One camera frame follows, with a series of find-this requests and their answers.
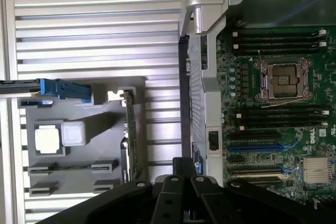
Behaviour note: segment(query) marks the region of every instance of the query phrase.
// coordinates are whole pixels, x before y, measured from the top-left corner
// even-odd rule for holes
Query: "cpu socket cover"
[[[260,70],[260,93],[255,99],[266,103],[305,100],[309,92],[308,72],[312,62],[305,58],[265,59],[254,67]]]

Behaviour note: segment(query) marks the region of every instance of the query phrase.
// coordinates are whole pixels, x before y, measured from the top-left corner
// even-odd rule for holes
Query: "blue plastic latch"
[[[61,79],[39,79],[39,81],[41,95],[51,95],[62,100],[76,98],[85,103],[91,102],[91,88],[88,85],[76,84]]]

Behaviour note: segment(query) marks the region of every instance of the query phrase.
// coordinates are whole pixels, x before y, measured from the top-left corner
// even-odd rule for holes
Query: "screw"
[[[233,187],[237,187],[237,188],[241,186],[241,184],[238,183],[238,182],[232,182],[231,185],[232,185]]]
[[[204,178],[203,178],[203,177],[197,177],[196,180],[197,180],[198,182],[203,182],[203,181],[204,181]]]

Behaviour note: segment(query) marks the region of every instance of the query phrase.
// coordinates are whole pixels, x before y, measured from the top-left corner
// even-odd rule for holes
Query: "motherboard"
[[[336,198],[336,27],[217,36],[224,182],[304,204]]]

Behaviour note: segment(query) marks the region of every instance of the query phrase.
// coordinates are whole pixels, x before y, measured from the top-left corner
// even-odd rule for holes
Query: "heatsink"
[[[303,159],[303,174],[307,184],[331,183],[331,160],[328,157],[306,157]]]

